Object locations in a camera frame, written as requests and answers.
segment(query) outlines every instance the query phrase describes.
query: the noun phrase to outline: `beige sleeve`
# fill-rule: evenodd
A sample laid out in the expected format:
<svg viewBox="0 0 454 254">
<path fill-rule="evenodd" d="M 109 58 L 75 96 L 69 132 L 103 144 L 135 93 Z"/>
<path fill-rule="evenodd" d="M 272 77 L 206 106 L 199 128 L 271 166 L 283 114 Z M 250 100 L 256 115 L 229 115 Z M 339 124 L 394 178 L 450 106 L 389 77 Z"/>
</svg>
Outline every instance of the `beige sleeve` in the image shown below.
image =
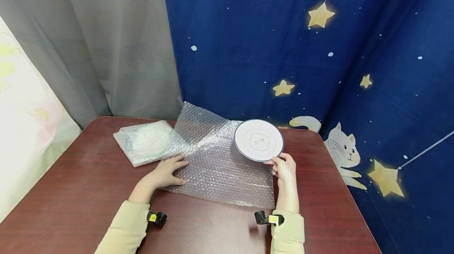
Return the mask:
<svg viewBox="0 0 454 254">
<path fill-rule="evenodd" d="M 304 254 L 304 218 L 298 213 L 278 210 L 273 215 L 282 215 L 284 223 L 271 226 L 271 254 Z"/>
<path fill-rule="evenodd" d="M 134 254 L 146 235 L 149 204 L 123 202 L 95 254 Z"/>
</svg>

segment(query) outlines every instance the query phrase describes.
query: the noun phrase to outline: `round white plate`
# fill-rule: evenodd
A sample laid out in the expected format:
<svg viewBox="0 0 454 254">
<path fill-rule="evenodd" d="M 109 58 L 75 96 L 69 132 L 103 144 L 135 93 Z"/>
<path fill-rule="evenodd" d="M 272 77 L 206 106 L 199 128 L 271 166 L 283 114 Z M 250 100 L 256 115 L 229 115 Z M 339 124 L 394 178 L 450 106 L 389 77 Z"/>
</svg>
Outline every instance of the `round white plate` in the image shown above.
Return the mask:
<svg viewBox="0 0 454 254">
<path fill-rule="evenodd" d="M 236 148 L 253 161 L 270 161 L 284 149 L 284 139 L 281 132 L 263 120 L 248 120 L 243 122 L 235 131 Z"/>
</svg>

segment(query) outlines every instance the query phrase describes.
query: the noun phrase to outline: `starry backdrop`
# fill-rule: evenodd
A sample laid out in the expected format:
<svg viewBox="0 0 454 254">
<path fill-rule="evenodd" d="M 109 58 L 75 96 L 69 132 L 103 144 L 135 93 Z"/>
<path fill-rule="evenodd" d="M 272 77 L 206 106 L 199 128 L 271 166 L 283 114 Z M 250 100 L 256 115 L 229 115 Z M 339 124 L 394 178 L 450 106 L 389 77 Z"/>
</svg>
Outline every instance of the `starry backdrop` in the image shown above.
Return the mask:
<svg viewBox="0 0 454 254">
<path fill-rule="evenodd" d="M 451 0 L 166 3 L 185 101 L 319 132 L 383 253 L 450 253 Z"/>
</svg>

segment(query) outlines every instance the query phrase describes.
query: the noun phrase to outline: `bubble wrap sheet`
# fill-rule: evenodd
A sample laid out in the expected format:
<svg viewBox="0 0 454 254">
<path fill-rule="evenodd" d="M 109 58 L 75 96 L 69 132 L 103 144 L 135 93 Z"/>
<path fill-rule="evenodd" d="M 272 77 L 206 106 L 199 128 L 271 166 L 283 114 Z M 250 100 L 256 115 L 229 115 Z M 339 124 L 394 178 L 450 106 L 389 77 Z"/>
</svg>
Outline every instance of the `bubble wrap sheet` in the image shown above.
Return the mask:
<svg viewBox="0 0 454 254">
<path fill-rule="evenodd" d="M 274 209 L 270 166 L 245 158 L 233 142 L 240 123 L 185 102 L 174 132 L 189 145 L 184 149 L 190 164 L 175 172 L 186 184 L 164 189 L 211 201 Z"/>
<path fill-rule="evenodd" d="M 120 128 L 113 137 L 134 167 L 180 155 L 189 149 L 166 121 Z"/>
</svg>

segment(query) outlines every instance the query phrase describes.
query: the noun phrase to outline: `bubble wrap bag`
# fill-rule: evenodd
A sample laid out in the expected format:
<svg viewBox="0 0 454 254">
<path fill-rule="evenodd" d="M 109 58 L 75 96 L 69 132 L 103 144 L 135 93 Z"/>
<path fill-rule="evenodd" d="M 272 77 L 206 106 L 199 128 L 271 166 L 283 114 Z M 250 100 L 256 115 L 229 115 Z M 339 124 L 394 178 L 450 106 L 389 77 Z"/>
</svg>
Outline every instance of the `bubble wrap bag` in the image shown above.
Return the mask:
<svg viewBox="0 0 454 254">
<path fill-rule="evenodd" d="M 120 128 L 113 137 L 134 167 L 180 155 L 189 149 L 166 121 Z"/>
<path fill-rule="evenodd" d="M 245 158 L 233 141 L 241 123 L 185 102 L 174 131 L 190 146 L 185 147 L 185 160 L 190 164 L 175 172 L 186 184 L 164 189 L 211 201 L 274 209 L 270 166 Z"/>
</svg>

